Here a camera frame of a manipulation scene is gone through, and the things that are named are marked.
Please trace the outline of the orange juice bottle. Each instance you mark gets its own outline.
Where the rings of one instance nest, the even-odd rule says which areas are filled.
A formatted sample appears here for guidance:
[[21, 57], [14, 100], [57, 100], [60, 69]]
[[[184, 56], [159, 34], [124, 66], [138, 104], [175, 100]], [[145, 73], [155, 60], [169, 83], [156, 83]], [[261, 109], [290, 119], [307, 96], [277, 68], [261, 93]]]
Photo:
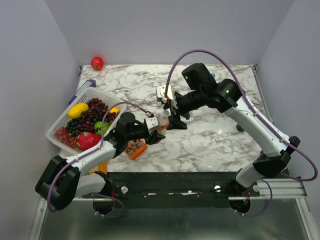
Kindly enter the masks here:
[[160, 114], [157, 116], [157, 120], [159, 122], [159, 128], [157, 129], [157, 133], [164, 136], [166, 134], [166, 129], [169, 125], [169, 119], [167, 116]]

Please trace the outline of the white green bottle cap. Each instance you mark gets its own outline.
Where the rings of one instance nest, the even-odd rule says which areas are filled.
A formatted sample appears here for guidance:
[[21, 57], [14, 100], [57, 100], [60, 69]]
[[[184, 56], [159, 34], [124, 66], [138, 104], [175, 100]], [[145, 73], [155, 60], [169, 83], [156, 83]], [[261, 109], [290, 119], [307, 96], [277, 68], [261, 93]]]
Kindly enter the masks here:
[[167, 118], [171, 115], [171, 113], [168, 110], [164, 110], [162, 113], [163, 117]]

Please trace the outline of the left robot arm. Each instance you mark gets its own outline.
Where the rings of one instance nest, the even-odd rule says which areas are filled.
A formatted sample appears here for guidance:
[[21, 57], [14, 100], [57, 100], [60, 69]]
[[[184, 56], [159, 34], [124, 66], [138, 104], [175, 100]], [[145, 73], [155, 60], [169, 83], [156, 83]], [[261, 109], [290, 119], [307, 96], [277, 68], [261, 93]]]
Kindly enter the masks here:
[[147, 145], [153, 145], [163, 140], [165, 136], [157, 132], [159, 127], [158, 118], [154, 115], [140, 122], [131, 112], [121, 114], [115, 127], [95, 146], [71, 157], [53, 157], [35, 191], [47, 201], [50, 212], [63, 210], [76, 196], [79, 180], [85, 173], [119, 156], [130, 141], [144, 139]]

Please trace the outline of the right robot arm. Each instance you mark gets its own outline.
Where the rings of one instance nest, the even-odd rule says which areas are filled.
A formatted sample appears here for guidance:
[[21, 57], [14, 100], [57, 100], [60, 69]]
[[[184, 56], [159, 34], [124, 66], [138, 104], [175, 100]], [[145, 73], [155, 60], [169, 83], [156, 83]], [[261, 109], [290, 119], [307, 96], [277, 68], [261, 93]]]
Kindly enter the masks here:
[[241, 168], [231, 180], [229, 191], [241, 196], [256, 181], [264, 177], [274, 178], [287, 167], [300, 139], [284, 134], [270, 125], [255, 107], [248, 106], [250, 99], [242, 94], [235, 81], [226, 78], [216, 82], [203, 63], [194, 63], [181, 74], [191, 90], [187, 94], [173, 91], [170, 84], [156, 89], [158, 101], [171, 112], [167, 130], [187, 129], [181, 117], [189, 119], [191, 111], [207, 106], [233, 119], [261, 148], [259, 157]]

